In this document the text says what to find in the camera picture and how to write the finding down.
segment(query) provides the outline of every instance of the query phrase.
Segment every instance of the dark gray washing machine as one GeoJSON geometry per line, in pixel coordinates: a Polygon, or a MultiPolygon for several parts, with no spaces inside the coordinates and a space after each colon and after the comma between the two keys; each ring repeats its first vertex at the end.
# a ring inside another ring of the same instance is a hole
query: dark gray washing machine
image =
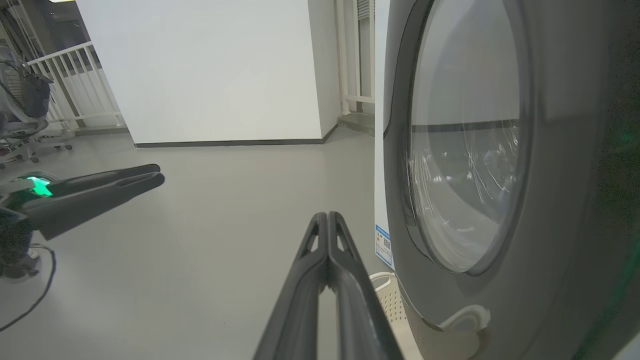
{"type": "Polygon", "coordinates": [[[637,334],[639,8],[391,1],[387,211],[425,359],[611,359],[637,334]]]}

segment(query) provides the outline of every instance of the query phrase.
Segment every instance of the air vent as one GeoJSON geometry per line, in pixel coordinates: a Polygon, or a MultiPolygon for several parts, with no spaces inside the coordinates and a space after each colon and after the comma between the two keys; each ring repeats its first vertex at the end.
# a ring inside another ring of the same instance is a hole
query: air vent
{"type": "Polygon", "coordinates": [[[369,17],[369,0],[358,0],[358,20],[369,17]]]}

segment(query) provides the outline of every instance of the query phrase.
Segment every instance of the green light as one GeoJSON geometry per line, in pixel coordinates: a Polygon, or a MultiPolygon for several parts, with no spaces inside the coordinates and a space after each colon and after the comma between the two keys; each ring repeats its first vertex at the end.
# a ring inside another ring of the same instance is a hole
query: green light
{"type": "Polygon", "coordinates": [[[51,184],[50,181],[46,181],[45,179],[40,179],[39,177],[29,176],[27,179],[33,181],[34,187],[33,192],[40,196],[50,197],[53,196],[53,193],[47,189],[47,185],[51,184]]]}
{"type": "Polygon", "coordinates": [[[622,141],[623,142],[631,142],[631,140],[633,140],[633,136],[630,133],[622,134],[622,141]]]}

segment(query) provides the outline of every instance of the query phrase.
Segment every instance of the label sticker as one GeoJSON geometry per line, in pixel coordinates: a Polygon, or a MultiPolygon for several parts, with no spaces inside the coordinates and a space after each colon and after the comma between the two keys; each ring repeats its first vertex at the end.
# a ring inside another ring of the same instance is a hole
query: label sticker
{"type": "Polygon", "coordinates": [[[389,238],[388,232],[384,231],[378,225],[376,225],[376,254],[384,260],[388,266],[394,267],[392,265],[391,239],[389,238]]]}

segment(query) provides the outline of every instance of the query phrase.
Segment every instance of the office chair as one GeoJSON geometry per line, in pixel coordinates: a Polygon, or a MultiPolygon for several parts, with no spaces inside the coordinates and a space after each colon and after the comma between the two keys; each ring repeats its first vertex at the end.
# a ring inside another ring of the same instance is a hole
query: office chair
{"type": "MultiPolygon", "coordinates": [[[[4,169],[6,160],[29,158],[33,163],[40,161],[37,151],[46,147],[71,150],[66,142],[41,142],[34,135],[44,130],[49,122],[45,113],[39,117],[30,117],[26,112],[25,78],[29,74],[29,66],[20,61],[8,47],[0,47],[0,140],[4,143],[4,155],[0,155],[0,170],[4,169]]],[[[48,109],[49,98],[41,104],[48,109]]]]}

